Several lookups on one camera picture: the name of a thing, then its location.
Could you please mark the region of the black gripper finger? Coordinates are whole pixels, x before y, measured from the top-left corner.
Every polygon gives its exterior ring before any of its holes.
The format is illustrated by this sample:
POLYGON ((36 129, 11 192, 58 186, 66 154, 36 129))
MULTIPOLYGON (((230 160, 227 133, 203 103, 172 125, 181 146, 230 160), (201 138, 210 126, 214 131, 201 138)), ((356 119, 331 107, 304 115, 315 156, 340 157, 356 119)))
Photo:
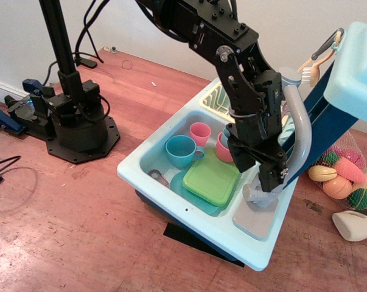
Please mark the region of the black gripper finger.
POLYGON ((240 173, 247 171, 256 164, 256 161, 250 156, 245 144, 235 136, 228 138, 228 147, 232 160, 240 173))
POLYGON ((280 186, 288 175, 285 161, 265 162, 259 166, 259 181, 263 192, 271 192, 280 186))

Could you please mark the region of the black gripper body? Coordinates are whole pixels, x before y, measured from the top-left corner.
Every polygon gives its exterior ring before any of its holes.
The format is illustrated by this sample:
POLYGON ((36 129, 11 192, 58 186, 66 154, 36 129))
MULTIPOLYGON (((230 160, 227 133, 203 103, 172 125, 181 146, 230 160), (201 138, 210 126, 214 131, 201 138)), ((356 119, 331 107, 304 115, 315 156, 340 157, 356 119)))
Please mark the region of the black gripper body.
POLYGON ((282 130, 281 74, 269 69, 252 81, 242 74, 230 74, 225 89, 234 119, 229 127, 231 136, 245 144, 255 161, 284 161, 285 153, 278 142, 282 130))

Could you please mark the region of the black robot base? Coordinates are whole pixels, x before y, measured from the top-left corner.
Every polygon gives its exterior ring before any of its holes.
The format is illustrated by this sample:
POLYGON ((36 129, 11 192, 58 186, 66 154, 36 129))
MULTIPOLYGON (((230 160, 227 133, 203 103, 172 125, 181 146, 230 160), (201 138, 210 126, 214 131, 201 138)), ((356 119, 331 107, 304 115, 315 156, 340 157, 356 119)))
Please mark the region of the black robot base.
POLYGON ((91 107, 77 108, 67 95, 56 94, 51 86, 25 80, 29 95, 21 100, 5 96, 10 117, 23 132, 45 141, 47 152, 73 164, 106 157, 120 139, 112 117, 104 113, 97 83, 82 84, 91 107))

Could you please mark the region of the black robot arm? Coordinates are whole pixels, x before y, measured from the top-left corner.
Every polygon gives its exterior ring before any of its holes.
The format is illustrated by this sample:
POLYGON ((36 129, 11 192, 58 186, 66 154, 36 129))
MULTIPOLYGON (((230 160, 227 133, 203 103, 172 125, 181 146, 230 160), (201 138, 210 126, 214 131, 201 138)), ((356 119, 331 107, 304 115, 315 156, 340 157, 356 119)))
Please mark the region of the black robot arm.
POLYGON ((278 143, 282 77, 263 57, 258 33, 237 19, 236 3, 139 1, 138 6, 159 30, 215 66, 229 97, 228 147, 236 167, 244 172, 259 163, 262 190, 280 186, 288 172, 278 143))

